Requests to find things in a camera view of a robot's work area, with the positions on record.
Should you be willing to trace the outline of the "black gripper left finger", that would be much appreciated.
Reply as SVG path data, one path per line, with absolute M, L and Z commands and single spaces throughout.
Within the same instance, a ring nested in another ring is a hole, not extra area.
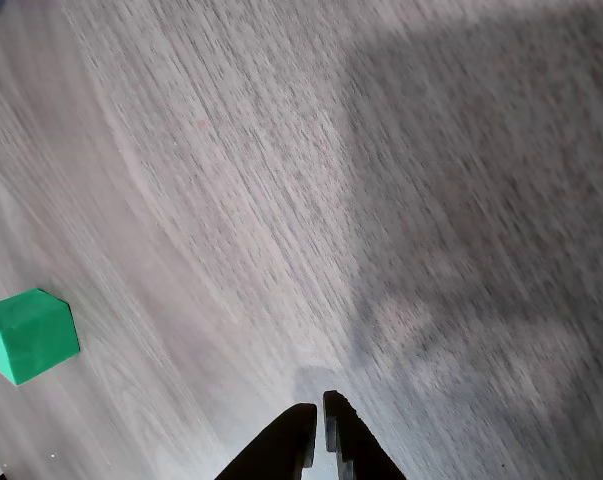
M 297 403 L 264 428 L 217 476 L 299 480 L 314 460 L 317 406 Z

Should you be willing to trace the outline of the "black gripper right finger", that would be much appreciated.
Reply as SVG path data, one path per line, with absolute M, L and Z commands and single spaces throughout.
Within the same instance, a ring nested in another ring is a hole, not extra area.
M 336 390 L 323 394 L 326 450 L 345 479 L 405 479 L 349 401 Z

